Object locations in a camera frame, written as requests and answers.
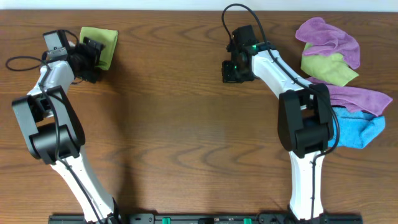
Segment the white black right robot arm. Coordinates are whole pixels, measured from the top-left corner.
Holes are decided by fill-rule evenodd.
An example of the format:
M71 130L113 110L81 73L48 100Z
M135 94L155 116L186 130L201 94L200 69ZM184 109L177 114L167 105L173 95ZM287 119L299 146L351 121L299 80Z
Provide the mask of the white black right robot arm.
M252 26L228 34L230 60L222 63L225 83L262 80L278 98L277 133L289 153L292 196L289 212L295 223L326 223L320 199L324 152L334 135L329 91L292 70L270 42L256 39Z

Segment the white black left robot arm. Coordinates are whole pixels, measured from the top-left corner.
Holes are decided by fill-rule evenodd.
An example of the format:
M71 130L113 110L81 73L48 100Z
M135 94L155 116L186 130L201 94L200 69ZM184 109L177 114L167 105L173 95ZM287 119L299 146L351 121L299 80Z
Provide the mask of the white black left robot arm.
M65 29L43 34L47 50L38 58L40 77L12 109L32 157L62 177L83 210L82 215L51 215L48 222L122 223L115 199L90 166L83 126L67 97L70 86L96 83L100 70L110 68L118 32L82 27L75 42L69 35Z

